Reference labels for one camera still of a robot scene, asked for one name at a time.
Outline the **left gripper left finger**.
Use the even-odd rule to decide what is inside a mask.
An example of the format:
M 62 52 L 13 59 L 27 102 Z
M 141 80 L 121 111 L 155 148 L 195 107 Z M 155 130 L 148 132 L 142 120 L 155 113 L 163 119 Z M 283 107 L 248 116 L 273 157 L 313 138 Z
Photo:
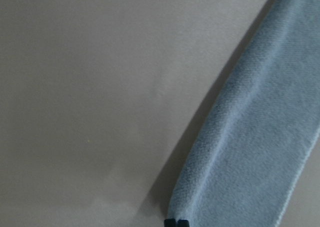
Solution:
M 174 218 L 165 219 L 163 224 L 164 227 L 177 227 L 177 221 Z

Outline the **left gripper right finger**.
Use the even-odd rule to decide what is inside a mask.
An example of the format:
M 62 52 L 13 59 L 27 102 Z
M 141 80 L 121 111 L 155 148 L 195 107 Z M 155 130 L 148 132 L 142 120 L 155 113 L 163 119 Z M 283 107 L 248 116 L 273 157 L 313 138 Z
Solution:
M 177 221 L 177 227 L 190 227 L 190 223 L 186 219 L 179 219 Z

